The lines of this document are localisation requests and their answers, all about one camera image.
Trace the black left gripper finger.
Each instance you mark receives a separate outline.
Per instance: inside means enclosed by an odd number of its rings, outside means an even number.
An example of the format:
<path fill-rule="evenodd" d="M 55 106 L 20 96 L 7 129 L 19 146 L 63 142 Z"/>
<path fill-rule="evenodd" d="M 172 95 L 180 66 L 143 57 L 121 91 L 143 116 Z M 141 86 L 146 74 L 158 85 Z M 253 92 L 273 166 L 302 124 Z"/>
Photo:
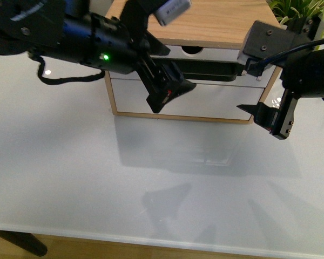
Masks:
<path fill-rule="evenodd" d="M 191 92 L 195 89 L 196 83 L 192 83 L 188 80 L 184 80 L 181 83 L 172 83 L 171 86 L 168 86 L 166 91 L 167 95 L 164 99 L 164 104 L 169 103 L 173 99 L 180 97 L 183 94 Z"/>

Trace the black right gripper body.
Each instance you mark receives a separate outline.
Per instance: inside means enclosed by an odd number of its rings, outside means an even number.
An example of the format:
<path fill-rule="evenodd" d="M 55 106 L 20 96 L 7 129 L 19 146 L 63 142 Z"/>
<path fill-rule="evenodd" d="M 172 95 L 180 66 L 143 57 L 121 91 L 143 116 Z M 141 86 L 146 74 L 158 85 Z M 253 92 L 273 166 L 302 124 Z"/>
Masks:
<path fill-rule="evenodd" d="M 285 140 L 294 124 L 294 111 L 298 100 L 290 90 L 285 90 L 279 108 L 268 107 L 262 102 L 254 109 L 254 122 L 266 129 L 270 135 Z"/>

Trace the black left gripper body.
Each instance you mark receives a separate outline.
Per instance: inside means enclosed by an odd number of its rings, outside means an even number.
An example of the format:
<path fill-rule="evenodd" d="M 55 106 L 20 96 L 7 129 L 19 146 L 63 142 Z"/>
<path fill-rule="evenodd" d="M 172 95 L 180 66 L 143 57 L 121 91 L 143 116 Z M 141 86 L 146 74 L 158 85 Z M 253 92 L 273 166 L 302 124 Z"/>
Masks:
<path fill-rule="evenodd" d="M 122 74 L 137 72 L 148 91 L 146 101 L 153 113 L 159 113 L 166 104 L 167 87 L 172 83 L 184 81 L 184 75 L 175 62 L 157 64 L 152 55 L 166 56 L 170 49 L 150 33 L 145 33 L 140 39 L 134 39 L 125 34 L 123 40 L 124 62 Z"/>

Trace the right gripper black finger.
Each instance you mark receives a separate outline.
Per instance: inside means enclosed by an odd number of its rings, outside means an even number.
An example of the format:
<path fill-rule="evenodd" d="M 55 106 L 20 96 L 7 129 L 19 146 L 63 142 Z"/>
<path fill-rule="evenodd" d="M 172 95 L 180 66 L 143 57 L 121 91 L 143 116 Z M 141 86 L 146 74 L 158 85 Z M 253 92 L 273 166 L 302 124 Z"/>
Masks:
<path fill-rule="evenodd" d="M 251 115 L 255 115 L 258 111 L 258 105 L 241 104 L 241 105 L 237 105 L 237 108 L 239 108 Z"/>

